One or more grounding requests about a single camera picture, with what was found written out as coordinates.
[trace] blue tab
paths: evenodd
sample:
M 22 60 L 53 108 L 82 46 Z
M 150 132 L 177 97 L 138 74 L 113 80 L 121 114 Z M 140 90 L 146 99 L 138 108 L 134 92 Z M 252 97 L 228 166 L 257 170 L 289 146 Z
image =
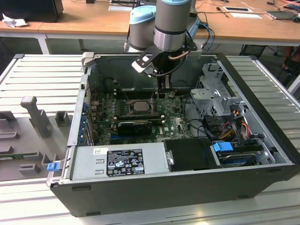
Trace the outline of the blue tab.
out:
M 217 142 L 213 145 L 215 151 L 233 151 L 230 142 Z
M 189 0 L 161 0 L 161 1 L 171 6 L 180 6 L 189 2 Z
M 47 166 L 48 172 L 57 172 L 60 170 L 60 162 L 58 163 L 49 163 Z
M 139 24 L 155 17 L 156 6 L 139 6 L 131 10 L 129 24 Z

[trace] connector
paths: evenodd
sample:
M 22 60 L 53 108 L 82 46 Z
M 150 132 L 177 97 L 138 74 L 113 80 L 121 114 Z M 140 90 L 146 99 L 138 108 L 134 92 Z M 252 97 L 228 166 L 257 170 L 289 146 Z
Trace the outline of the connector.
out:
M 124 43 L 124 52 L 126 52 L 127 46 L 128 46 L 128 40 L 126 40 L 125 43 Z

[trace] computer case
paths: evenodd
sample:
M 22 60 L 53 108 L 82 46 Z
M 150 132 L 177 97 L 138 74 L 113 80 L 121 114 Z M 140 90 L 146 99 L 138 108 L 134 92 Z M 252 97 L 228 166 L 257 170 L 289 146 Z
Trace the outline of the computer case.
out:
M 4 14 L 14 19 L 55 23 L 62 11 L 61 0 L 2 0 L 0 3 L 1 18 Z

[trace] warning label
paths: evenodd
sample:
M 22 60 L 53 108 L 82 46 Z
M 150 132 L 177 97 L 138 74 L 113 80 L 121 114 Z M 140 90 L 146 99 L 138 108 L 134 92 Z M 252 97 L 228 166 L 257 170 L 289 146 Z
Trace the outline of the warning label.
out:
M 106 171 L 109 177 L 145 174 L 142 149 L 108 151 Z

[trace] metal bracket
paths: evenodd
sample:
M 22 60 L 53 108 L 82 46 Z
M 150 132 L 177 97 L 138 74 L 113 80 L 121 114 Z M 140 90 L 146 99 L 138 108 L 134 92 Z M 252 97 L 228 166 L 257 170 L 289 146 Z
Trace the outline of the metal bracket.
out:
M 150 46 L 144 52 L 142 52 L 142 54 L 140 54 L 139 57 L 137 57 L 135 62 L 141 68 L 146 68 L 161 53 L 164 53 L 164 51 L 159 50 L 155 45 Z
M 94 64 L 94 60 L 96 59 L 96 55 L 94 52 L 84 52 L 82 54 L 81 63 L 84 68 L 89 67 Z

